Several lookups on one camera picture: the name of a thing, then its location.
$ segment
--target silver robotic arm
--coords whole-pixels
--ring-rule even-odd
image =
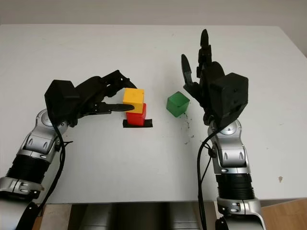
[[[129,104],[106,104],[104,97],[112,97],[122,88],[136,88],[118,70],[104,76],[89,78],[77,87],[70,81],[53,80],[45,93],[47,109],[36,117],[34,129],[26,136],[12,167],[0,178],[0,229],[31,230],[40,210],[56,187],[65,161],[62,134],[74,127],[86,115],[110,114],[112,111],[134,109]],[[41,185],[55,155],[60,166],[42,203],[32,200],[44,190]]]
[[[248,78],[235,73],[225,75],[222,66],[212,61],[207,30],[201,34],[196,73],[199,83],[193,82],[187,57],[181,56],[185,80],[184,89],[204,109],[204,124],[209,136],[202,142],[197,156],[198,201],[202,228],[206,217],[202,197],[201,152],[204,147],[213,159],[218,183],[218,210],[223,217],[215,223],[217,230],[265,230],[260,202],[255,198],[247,151],[241,141],[239,115],[248,104]],[[211,140],[212,148],[207,145]]]
[[[61,134],[67,128],[66,121],[58,126]],[[59,138],[45,109],[37,115],[36,125],[24,139],[7,175],[0,178],[2,230],[14,230],[17,226],[26,228],[27,220],[23,218],[30,218],[37,211],[32,199],[37,199],[44,190],[41,185],[44,174],[60,150]]]
[[[213,124],[208,134],[215,131]],[[218,182],[217,230],[265,230],[260,201],[251,186],[248,156],[241,141],[242,126],[234,121],[211,138],[213,167]]]

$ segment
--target stacked blocks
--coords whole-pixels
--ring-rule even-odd
[[[174,117],[178,117],[187,110],[189,102],[189,98],[181,92],[177,92],[167,99],[166,109],[174,115]]]
[[[126,112],[128,124],[134,126],[144,126],[146,117],[144,90],[125,88],[123,103],[134,106],[133,110]]]

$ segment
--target black cable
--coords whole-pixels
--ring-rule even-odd
[[[210,159],[209,159],[209,161],[208,161],[208,164],[207,164],[207,166],[206,166],[205,172],[204,172],[203,175],[202,175],[201,182],[203,181],[203,179],[204,179],[204,177],[205,177],[205,175],[206,175],[206,172],[207,172],[208,167],[209,167],[209,165],[210,165],[211,159],[212,159],[212,157],[210,157]]]
[[[54,123],[52,122],[52,119],[49,117],[51,123],[52,123],[52,126],[54,128],[54,130],[56,131],[57,135],[58,135],[58,138],[59,138],[59,142],[60,142],[60,146],[61,146],[61,153],[60,153],[60,161],[59,161],[59,169],[57,171],[57,174],[44,198],[44,200],[42,201],[42,203],[40,204],[40,206],[38,207],[38,211],[42,210],[42,208],[44,207],[44,205],[46,204],[48,198],[50,197],[50,195],[52,194],[53,190],[55,189],[57,183],[58,183],[58,180],[62,174],[62,171],[63,171],[63,168],[64,168],[64,162],[65,162],[65,156],[66,156],[66,151],[65,151],[65,144],[64,144],[64,141],[63,141],[63,137],[58,129],[58,127],[56,125],[54,125]]]
[[[198,151],[197,155],[197,180],[198,180],[198,204],[199,204],[199,211],[200,211],[200,217],[201,217],[201,225],[203,230],[207,230],[207,223],[206,223],[206,216],[205,216],[205,207],[203,204],[203,198],[202,198],[202,187],[201,187],[201,152],[202,149],[207,145],[207,142],[214,137],[217,133],[219,133],[221,129],[217,129],[214,132],[212,132],[202,143],[200,146],[200,149]]]

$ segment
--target table surface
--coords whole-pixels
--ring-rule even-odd
[[[146,25],[0,26],[0,175],[45,108],[53,79],[76,86],[119,69],[145,90],[153,128],[123,129],[124,113],[89,116],[64,135],[64,171],[50,203],[187,201],[197,199],[196,156],[207,136],[203,110],[182,88],[180,55],[196,79],[200,36],[207,28],[213,60],[225,73],[249,78],[249,102],[240,122],[253,187],[259,199],[306,197],[307,59],[278,27]],[[191,99],[174,118],[167,98]],[[107,102],[120,103],[123,90]],[[203,153],[202,164],[208,160]],[[45,176],[48,188],[58,157]],[[215,200],[212,165],[203,182]]]

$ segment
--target black base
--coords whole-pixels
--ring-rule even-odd
[[[128,121],[125,119],[123,120],[123,127],[124,128],[152,128],[153,120],[152,119],[145,120],[144,126],[134,126],[134,125],[128,124]]]

